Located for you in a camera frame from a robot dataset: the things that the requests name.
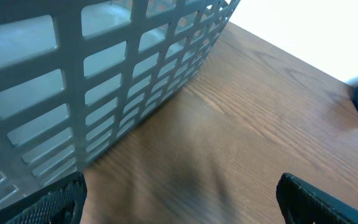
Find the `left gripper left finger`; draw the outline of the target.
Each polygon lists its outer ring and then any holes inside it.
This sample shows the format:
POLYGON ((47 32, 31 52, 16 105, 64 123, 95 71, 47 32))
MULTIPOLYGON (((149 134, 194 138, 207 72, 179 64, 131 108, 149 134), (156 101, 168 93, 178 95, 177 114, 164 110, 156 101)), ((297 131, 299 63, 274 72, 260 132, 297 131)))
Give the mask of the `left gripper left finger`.
POLYGON ((74 172, 0 210, 0 223, 79 224, 87 187, 82 172, 74 172))

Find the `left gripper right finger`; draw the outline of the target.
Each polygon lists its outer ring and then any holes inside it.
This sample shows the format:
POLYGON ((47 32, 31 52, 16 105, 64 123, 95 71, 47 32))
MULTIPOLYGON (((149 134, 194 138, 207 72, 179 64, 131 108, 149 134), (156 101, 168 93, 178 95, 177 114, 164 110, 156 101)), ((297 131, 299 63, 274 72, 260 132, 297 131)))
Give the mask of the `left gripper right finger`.
POLYGON ((358 210, 291 173, 282 174, 276 199, 286 224, 358 224, 358 210))

